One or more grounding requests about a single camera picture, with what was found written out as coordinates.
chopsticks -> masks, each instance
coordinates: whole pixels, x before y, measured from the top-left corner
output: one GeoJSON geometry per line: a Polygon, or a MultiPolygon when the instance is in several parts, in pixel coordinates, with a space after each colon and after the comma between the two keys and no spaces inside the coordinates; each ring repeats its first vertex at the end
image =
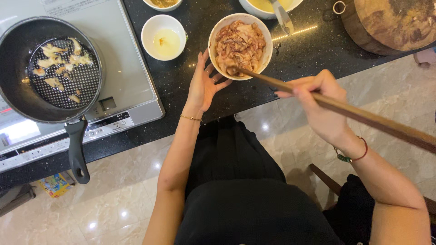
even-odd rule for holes
{"type": "MultiPolygon", "coordinates": [[[[290,84],[284,83],[281,80],[271,78],[262,74],[257,74],[247,69],[237,70],[249,76],[259,78],[260,81],[270,86],[276,87],[281,91],[292,92],[292,87],[290,86],[290,84]]],[[[389,120],[374,113],[359,109],[352,105],[342,103],[319,93],[312,92],[312,96],[321,107],[352,118],[370,127],[376,128],[380,131],[388,133],[398,139],[404,140],[429,152],[436,153],[436,138],[429,134],[418,131],[414,128],[395,122],[393,120],[389,120]]]]}

black frying pan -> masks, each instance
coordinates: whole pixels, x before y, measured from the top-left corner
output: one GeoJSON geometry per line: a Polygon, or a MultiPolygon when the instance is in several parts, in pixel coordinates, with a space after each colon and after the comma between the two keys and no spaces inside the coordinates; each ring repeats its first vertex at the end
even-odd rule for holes
{"type": "Polygon", "coordinates": [[[70,23],[52,17],[32,17],[11,26],[0,37],[0,95],[9,106],[22,116],[42,123],[65,123],[70,136],[69,160],[76,180],[81,184],[89,182],[82,150],[82,141],[88,125],[83,116],[96,102],[103,83],[102,63],[91,41],[70,23]],[[75,38],[82,46],[81,56],[88,54],[92,65],[79,65],[69,72],[68,77],[56,75],[62,66],[46,68],[44,77],[33,73],[39,68],[38,59],[47,58],[41,49],[48,43],[67,48],[59,53],[68,61],[74,51],[75,38]],[[44,80],[57,77],[64,89],[53,88],[44,80]],[[76,94],[80,102],[74,102],[69,95],[76,94]]]}

red string bracelet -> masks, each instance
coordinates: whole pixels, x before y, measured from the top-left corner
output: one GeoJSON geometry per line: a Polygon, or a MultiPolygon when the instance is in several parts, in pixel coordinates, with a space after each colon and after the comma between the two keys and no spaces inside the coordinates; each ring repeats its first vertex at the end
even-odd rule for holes
{"type": "Polygon", "coordinates": [[[339,160],[341,160],[341,161],[343,161],[343,162],[346,162],[346,163],[352,163],[353,161],[360,160],[360,159],[362,159],[362,158],[364,158],[364,157],[366,156],[366,153],[368,153],[368,144],[366,143],[366,140],[365,140],[364,138],[362,138],[362,137],[360,137],[360,136],[357,136],[357,138],[359,138],[359,139],[363,140],[363,142],[365,142],[365,153],[363,154],[363,156],[361,156],[361,157],[359,157],[359,158],[356,158],[356,159],[351,159],[351,158],[349,158],[349,157],[346,157],[346,156],[343,156],[343,155],[339,154],[339,153],[337,152],[337,148],[334,147],[334,150],[336,151],[336,156],[337,156],[337,158],[338,158],[339,160]]]}

white bowl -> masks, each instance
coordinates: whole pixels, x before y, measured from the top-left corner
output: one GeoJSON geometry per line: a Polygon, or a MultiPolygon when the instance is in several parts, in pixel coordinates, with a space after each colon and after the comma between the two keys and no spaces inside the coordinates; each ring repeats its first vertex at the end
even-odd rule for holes
{"type": "Polygon", "coordinates": [[[158,7],[151,0],[142,0],[142,1],[144,1],[148,6],[152,7],[153,9],[156,9],[157,11],[169,12],[169,11],[177,9],[180,6],[180,4],[182,4],[183,0],[179,0],[175,5],[173,5],[171,7],[166,7],[166,8],[158,7]]]}
{"type": "Polygon", "coordinates": [[[237,21],[237,20],[241,20],[245,24],[257,23],[257,25],[259,26],[259,29],[262,31],[262,34],[265,37],[266,46],[263,48],[262,57],[260,58],[260,62],[259,62],[261,65],[258,68],[258,70],[255,71],[256,73],[261,73],[267,67],[269,61],[271,60],[271,56],[273,54],[273,41],[271,38],[271,34],[270,34],[268,28],[266,27],[266,25],[260,19],[254,17],[250,14],[243,14],[243,13],[231,14],[231,15],[228,15],[228,16],[224,17],[223,19],[221,19],[215,25],[215,27],[212,29],[211,35],[209,36],[209,42],[208,42],[209,43],[209,46],[208,46],[209,55],[211,57],[212,64],[214,65],[215,69],[217,69],[217,71],[219,73],[221,73],[223,76],[230,78],[232,80],[243,81],[243,80],[251,79],[252,77],[246,76],[246,75],[243,77],[231,76],[231,75],[227,74],[226,71],[222,71],[216,62],[216,57],[218,54],[215,50],[215,46],[216,46],[215,38],[216,38],[218,32],[223,27],[225,27],[226,25],[229,25],[232,22],[237,21]]]}
{"type": "MultiPolygon", "coordinates": [[[[289,13],[291,10],[293,10],[295,7],[297,7],[303,0],[293,0],[291,6],[289,6],[286,9],[286,12],[289,13]]],[[[266,12],[263,10],[260,10],[256,8],[253,4],[251,4],[248,0],[239,0],[239,3],[242,5],[242,7],[249,12],[250,14],[257,16],[264,20],[272,20],[277,19],[276,14],[274,12],[266,12]]]]}
{"type": "Polygon", "coordinates": [[[145,48],[145,51],[147,51],[147,53],[151,57],[160,61],[169,61],[179,56],[185,49],[186,38],[187,38],[187,34],[182,24],[180,24],[180,22],[176,20],[174,17],[165,14],[155,15],[150,19],[148,19],[147,22],[142,27],[142,31],[141,31],[141,41],[142,41],[142,46],[145,48]],[[163,56],[159,54],[154,48],[153,45],[154,36],[161,29],[173,30],[179,35],[180,47],[179,47],[179,51],[174,56],[163,56]]]}

granite countertop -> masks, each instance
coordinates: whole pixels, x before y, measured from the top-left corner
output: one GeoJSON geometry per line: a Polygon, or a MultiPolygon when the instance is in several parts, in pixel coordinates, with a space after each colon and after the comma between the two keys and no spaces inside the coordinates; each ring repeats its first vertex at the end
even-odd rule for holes
{"type": "MultiPolygon", "coordinates": [[[[238,0],[184,0],[176,10],[166,13],[153,10],[141,0],[123,1],[139,41],[142,26],[157,14],[178,19],[189,39],[184,52],[172,61],[158,61],[141,47],[166,116],[84,145],[87,163],[174,134],[194,73],[193,64],[197,63],[198,53],[206,49],[212,28],[229,14],[245,13],[238,0]]],[[[380,56],[361,49],[348,36],[341,18],[333,13],[335,2],[306,0],[291,11],[297,33],[274,41],[275,47],[281,45],[278,52],[274,50],[263,74],[292,80],[328,69],[336,78],[341,78],[412,53],[380,56]]],[[[277,20],[264,20],[264,23],[273,39],[284,35],[277,20]]],[[[273,89],[261,85],[255,78],[235,81],[215,95],[203,120],[216,120],[275,99],[273,89]]],[[[62,152],[0,174],[0,191],[68,169],[68,152],[62,152]]]]}

